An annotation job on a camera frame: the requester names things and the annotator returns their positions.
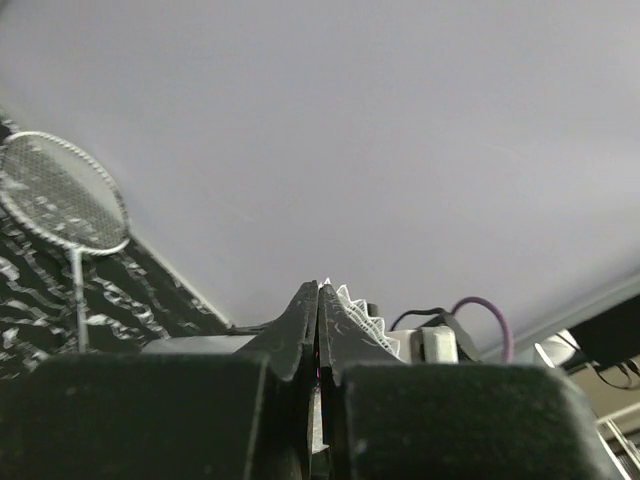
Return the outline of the white shuttlecock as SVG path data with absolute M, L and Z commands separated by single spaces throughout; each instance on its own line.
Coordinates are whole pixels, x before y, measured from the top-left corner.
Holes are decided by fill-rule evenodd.
M 320 347 L 326 363 L 404 364 L 400 342 L 386 335 L 384 319 L 370 314 L 366 300 L 352 299 L 346 284 L 335 287 L 329 278 L 318 291 Z

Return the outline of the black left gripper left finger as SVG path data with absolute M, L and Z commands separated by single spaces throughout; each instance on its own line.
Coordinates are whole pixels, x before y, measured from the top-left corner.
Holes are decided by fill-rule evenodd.
M 5 479 L 307 479 L 319 289 L 231 354 L 75 354 L 23 380 Z

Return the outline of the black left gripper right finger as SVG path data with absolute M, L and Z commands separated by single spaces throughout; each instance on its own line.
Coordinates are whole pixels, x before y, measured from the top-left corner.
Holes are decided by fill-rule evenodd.
M 335 479 L 614 479 L 584 394 L 547 367 L 408 364 L 318 297 Z

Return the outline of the white shuttlecock tube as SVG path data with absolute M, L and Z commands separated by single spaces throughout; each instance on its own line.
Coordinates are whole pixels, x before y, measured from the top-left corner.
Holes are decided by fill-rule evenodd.
M 191 336 L 157 339 L 141 349 L 142 354 L 233 354 L 254 335 Z

